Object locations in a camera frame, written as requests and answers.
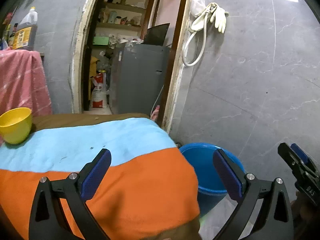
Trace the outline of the grey refrigerator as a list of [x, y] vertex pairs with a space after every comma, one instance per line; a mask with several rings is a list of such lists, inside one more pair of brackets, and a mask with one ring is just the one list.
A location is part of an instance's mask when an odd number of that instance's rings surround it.
[[150, 115], [159, 103], [170, 48], [122, 43], [116, 46], [110, 77], [110, 108], [113, 114]]

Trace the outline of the blue orange table cloth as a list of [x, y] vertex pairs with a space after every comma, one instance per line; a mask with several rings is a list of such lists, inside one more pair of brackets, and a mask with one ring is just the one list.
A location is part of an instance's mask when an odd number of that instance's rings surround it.
[[40, 179], [65, 179], [103, 148], [112, 162], [87, 206], [111, 239], [200, 239], [194, 168], [148, 118], [43, 129], [2, 145], [1, 221], [27, 239]]

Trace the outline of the large oil bottle yellow label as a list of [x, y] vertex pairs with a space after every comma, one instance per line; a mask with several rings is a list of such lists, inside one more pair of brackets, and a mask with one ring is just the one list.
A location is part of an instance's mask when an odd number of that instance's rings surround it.
[[35, 36], [37, 32], [38, 13], [35, 7], [31, 7], [29, 12], [17, 26], [12, 45], [13, 50], [23, 49], [32, 51], [34, 49]]

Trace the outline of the blue plastic bucket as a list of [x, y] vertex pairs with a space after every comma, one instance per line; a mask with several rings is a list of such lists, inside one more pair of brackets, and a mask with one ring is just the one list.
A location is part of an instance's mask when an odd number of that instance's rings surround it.
[[228, 194], [213, 163], [214, 151], [219, 146], [204, 142], [185, 144], [180, 152], [194, 168], [199, 185], [197, 201], [200, 217], [204, 217]]

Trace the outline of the pink checked cloth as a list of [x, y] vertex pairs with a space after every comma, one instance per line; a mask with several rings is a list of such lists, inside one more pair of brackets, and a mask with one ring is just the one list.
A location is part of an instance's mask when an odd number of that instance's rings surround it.
[[52, 114], [39, 52], [1, 51], [0, 100], [1, 114], [18, 107], [28, 107], [33, 116]]

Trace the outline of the yellow plastic bowl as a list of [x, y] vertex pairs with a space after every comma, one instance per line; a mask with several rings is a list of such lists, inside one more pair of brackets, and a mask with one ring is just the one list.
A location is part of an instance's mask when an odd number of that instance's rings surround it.
[[6, 143], [20, 144], [29, 136], [32, 124], [31, 109], [27, 107], [11, 109], [1, 115], [1, 137]]

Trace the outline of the wooden shelf unit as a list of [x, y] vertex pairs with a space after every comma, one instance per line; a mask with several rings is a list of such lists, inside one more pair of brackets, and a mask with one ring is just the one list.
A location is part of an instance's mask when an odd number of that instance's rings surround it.
[[139, 37], [148, 30], [155, 0], [102, 0], [94, 35]]

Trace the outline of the black monitor on fridge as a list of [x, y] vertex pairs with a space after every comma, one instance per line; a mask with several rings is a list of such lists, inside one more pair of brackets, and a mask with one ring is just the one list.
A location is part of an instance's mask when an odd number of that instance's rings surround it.
[[163, 46], [170, 23], [160, 24], [147, 30], [143, 44]]

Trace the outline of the brown table cover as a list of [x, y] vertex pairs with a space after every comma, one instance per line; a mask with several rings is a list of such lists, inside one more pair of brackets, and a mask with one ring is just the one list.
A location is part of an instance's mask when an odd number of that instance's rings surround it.
[[96, 125], [103, 122], [125, 120], [128, 118], [150, 118], [142, 113], [127, 114], [52, 114], [33, 118], [31, 133], [43, 129]]

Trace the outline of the red white sack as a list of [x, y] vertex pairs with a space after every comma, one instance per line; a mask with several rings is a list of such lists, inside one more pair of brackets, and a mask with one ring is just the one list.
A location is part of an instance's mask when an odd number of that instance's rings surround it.
[[96, 76], [91, 78], [93, 91], [91, 94], [92, 108], [106, 108], [107, 107], [107, 83], [106, 71], [102, 70]]

